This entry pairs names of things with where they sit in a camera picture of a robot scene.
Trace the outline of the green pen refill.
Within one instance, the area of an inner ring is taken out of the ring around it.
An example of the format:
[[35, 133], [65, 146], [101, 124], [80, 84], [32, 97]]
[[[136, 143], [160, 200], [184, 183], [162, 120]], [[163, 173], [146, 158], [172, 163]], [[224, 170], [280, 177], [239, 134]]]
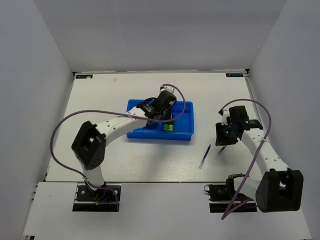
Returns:
[[227, 147], [226, 145], [223, 146], [223, 147], [219, 150], [219, 152], [217, 153], [217, 155], [220, 155], [220, 154], [225, 150], [226, 147]]

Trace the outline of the green black highlighter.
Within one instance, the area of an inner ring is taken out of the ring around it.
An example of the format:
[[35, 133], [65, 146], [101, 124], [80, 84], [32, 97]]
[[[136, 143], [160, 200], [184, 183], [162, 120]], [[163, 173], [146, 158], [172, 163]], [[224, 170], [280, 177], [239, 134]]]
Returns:
[[164, 124], [163, 125], [163, 130], [164, 131], [169, 131], [169, 125], [168, 124]]

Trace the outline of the yellow black highlighter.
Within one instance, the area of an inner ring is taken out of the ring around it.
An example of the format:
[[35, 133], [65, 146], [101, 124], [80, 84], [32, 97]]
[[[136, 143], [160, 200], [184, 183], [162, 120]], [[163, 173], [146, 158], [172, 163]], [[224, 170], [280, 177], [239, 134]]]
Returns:
[[174, 125], [173, 124], [169, 124], [168, 125], [168, 131], [170, 131], [170, 132], [174, 131]]

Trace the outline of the blue pen refill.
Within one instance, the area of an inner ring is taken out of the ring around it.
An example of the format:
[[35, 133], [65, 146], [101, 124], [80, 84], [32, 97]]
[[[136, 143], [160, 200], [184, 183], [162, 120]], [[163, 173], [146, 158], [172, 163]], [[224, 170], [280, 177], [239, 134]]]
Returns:
[[199, 166], [198, 166], [199, 169], [202, 169], [202, 168], [203, 168], [203, 165], [204, 165], [204, 163], [205, 163], [205, 160], [206, 160], [206, 158], [207, 158], [207, 155], [208, 155], [211, 147], [212, 147], [212, 145], [209, 144], [208, 147], [207, 147], [207, 149], [206, 149], [206, 151], [205, 151], [205, 153], [204, 153], [204, 156], [203, 156], [203, 158], [202, 158], [202, 160], [201, 160], [201, 162], [200, 162], [200, 164], [199, 164]]

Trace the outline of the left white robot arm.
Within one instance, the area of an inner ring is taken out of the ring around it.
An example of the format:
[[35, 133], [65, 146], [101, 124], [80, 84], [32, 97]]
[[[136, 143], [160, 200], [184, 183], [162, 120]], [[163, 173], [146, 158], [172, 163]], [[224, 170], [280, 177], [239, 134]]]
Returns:
[[154, 120], [168, 120], [176, 101], [174, 88], [163, 86], [159, 96], [151, 103], [145, 100], [130, 109], [126, 113], [129, 117], [117, 116], [96, 124], [86, 121], [81, 125], [71, 149], [80, 162], [83, 174], [91, 183], [88, 188], [90, 196], [99, 200], [106, 193], [100, 167], [105, 158], [106, 147], [129, 132], [154, 124]]

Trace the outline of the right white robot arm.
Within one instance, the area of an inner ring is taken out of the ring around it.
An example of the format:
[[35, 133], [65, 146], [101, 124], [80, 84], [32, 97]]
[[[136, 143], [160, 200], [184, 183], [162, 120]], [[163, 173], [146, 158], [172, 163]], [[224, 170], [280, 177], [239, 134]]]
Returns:
[[304, 176], [291, 169], [276, 153], [265, 137], [263, 126], [250, 119], [245, 106], [220, 110], [221, 122], [216, 123], [216, 146], [230, 146], [241, 141], [253, 156], [249, 165], [257, 164], [262, 178], [254, 180], [249, 174], [229, 175], [226, 195], [236, 200], [240, 196], [254, 200], [263, 213], [298, 211], [301, 207]]

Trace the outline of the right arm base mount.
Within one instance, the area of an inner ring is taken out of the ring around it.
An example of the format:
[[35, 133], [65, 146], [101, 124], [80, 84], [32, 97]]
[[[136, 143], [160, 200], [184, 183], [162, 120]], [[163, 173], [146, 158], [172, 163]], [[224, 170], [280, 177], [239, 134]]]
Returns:
[[[227, 192], [227, 187], [224, 184], [206, 184], [203, 190], [209, 196], [210, 213], [224, 213], [232, 199], [232, 195]], [[253, 200], [250, 200], [234, 212], [254, 213], [257, 212], [257, 206]]]

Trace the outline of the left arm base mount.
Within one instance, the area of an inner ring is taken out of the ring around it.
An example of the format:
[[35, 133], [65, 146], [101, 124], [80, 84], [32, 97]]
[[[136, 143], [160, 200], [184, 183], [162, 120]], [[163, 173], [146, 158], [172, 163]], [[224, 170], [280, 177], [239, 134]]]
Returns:
[[75, 192], [73, 212], [118, 212], [118, 204], [121, 198], [121, 185], [109, 185], [112, 190], [98, 189], [91, 191], [85, 184], [78, 185]]

